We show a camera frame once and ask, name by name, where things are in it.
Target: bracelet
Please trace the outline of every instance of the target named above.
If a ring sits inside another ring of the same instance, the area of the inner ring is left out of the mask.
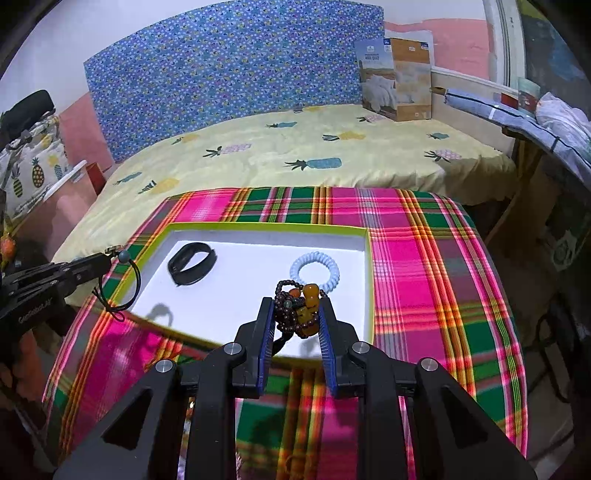
[[[183,270],[198,252],[207,256],[194,267]],[[194,242],[183,245],[168,262],[168,272],[177,285],[192,285],[207,275],[217,260],[216,252],[208,244]]]
[[[309,254],[302,255],[300,258],[298,258],[290,268],[291,279],[296,283],[305,284],[306,282],[300,278],[300,270],[304,265],[314,262],[321,263],[329,269],[330,278],[328,282],[326,282],[323,285],[320,285],[320,289],[325,291],[326,293],[330,293],[339,284],[340,272],[336,262],[324,253],[311,252]]]

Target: white plastic bag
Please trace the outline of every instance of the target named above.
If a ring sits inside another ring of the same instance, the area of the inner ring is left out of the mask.
[[[591,161],[591,122],[582,110],[572,108],[548,92],[538,102],[535,117],[542,127]]]

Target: mattress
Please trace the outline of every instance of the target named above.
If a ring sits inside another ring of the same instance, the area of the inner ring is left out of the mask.
[[[127,243],[166,197],[183,192],[395,187],[475,205],[511,197],[516,183],[505,154],[437,120],[394,122],[360,105],[264,113],[162,140],[130,157],[53,261]]]

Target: black strap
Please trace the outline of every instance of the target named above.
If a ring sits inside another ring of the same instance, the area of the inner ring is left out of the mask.
[[[207,256],[194,267],[183,270],[198,252],[205,252]],[[208,244],[194,242],[183,245],[168,262],[168,271],[177,285],[192,285],[207,275],[217,260],[216,252]]]

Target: spiral hair tie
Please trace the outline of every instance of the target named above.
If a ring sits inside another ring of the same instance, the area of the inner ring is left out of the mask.
[[[309,283],[309,282],[303,281],[300,278],[300,270],[302,269],[302,267],[304,265],[308,265],[310,263],[315,263],[315,262],[321,263],[326,268],[329,269],[330,278],[329,278],[328,282],[320,285],[320,289],[324,290],[326,293],[330,293],[339,284],[340,272],[339,272],[339,267],[337,266],[336,262],[332,258],[330,258],[328,255],[326,255],[322,252],[311,252],[309,254],[302,255],[300,258],[298,258],[290,268],[290,277],[293,281],[301,283],[301,284]]]

